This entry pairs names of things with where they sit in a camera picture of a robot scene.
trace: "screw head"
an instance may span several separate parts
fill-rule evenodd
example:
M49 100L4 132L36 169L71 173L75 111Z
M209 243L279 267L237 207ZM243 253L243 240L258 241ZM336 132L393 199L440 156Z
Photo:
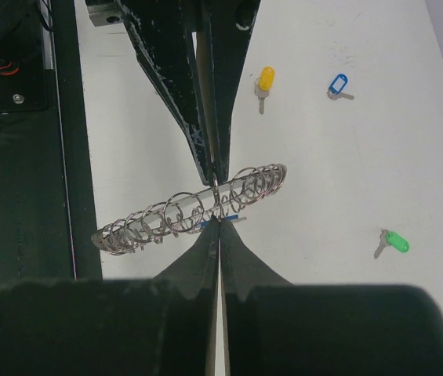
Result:
M12 96L12 99L15 104L22 104L24 103L24 97L21 94L14 94Z

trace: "key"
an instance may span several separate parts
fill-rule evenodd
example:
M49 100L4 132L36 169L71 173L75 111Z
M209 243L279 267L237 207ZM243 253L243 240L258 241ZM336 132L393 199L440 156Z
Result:
M265 112L265 98L270 95L270 90L262 90L258 85L256 85L254 88L254 93L260 100L260 114L263 115Z
M388 244L387 242L387 234L388 230L381 230L381 235L379 235L379 246L375 252L375 260L379 258L383 249L385 249L386 247L390 247L390 244Z

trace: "metal coil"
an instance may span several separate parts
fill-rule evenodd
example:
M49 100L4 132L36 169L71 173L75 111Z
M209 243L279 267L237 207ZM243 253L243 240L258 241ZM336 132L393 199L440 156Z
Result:
M244 168L229 182L201 192L179 192L167 201L117 219L92 235L93 243L112 255L143 250L149 243L161 244L164 237L180 233L197 233L201 223L213 216L221 219L238 214L281 188L287 175L283 164ZM191 213L186 216L188 208Z

